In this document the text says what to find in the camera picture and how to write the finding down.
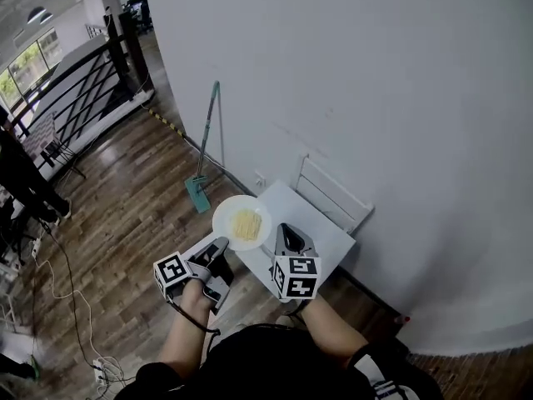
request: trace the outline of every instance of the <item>hand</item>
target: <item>hand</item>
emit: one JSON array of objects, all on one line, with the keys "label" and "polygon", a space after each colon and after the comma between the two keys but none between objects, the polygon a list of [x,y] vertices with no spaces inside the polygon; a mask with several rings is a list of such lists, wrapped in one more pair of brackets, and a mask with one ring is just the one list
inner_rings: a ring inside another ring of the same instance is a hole
[{"label": "hand", "polygon": [[215,303],[203,294],[204,284],[193,278],[183,288],[182,308],[186,311],[210,310]]}]

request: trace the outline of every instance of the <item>mop handle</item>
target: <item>mop handle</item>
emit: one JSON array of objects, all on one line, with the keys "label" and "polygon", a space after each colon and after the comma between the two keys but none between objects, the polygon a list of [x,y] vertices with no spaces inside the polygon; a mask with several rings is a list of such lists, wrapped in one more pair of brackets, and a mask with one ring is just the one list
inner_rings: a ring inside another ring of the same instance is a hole
[{"label": "mop handle", "polygon": [[217,93],[220,93],[220,82],[218,80],[213,84],[213,91],[211,93],[211,101],[209,102],[209,112],[207,113],[206,127],[203,131],[202,149],[200,150],[200,159],[198,160],[197,178],[202,174],[203,155],[206,152],[207,136],[209,135],[209,126],[211,125],[211,115],[213,112],[213,105],[215,104],[215,98]]}]

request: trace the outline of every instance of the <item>yellow black caution tape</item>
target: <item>yellow black caution tape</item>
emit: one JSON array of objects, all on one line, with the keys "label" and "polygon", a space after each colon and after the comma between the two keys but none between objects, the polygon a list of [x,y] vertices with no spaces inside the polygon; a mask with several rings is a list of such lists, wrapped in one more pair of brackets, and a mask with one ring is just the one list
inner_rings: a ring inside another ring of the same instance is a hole
[{"label": "yellow black caution tape", "polygon": [[151,116],[155,117],[157,120],[166,124],[170,129],[176,132],[181,138],[185,136],[185,133],[182,130],[178,129],[176,126],[174,126],[174,123],[169,122],[164,117],[161,117],[159,114],[157,114],[155,111],[153,111],[150,108],[148,108],[148,112],[150,113]]}]

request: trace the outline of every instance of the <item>black and white marker cube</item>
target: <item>black and white marker cube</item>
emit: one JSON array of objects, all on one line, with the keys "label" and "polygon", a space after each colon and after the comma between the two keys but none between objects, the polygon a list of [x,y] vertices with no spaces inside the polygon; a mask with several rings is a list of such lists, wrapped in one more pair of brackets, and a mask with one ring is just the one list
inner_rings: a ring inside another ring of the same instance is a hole
[{"label": "black and white marker cube", "polygon": [[320,284],[319,257],[274,258],[274,283],[283,299],[314,299]]},{"label": "black and white marker cube", "polygon": [[185,262],[178,252],[174,252],[153,263],[153,276],[165,299],[182,280],[191,276],[191,270]]}]

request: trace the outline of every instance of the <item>noodles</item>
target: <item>noodles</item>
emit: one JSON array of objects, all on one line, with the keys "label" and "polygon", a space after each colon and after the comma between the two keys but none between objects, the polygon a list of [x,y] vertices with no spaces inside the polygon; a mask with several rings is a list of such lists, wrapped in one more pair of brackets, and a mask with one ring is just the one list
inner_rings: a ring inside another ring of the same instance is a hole
[{"label": "noodles", "polygon": [[250,209],[242,209],[232,219],[233,235],[241,240],[257,240],[261,217]]}]

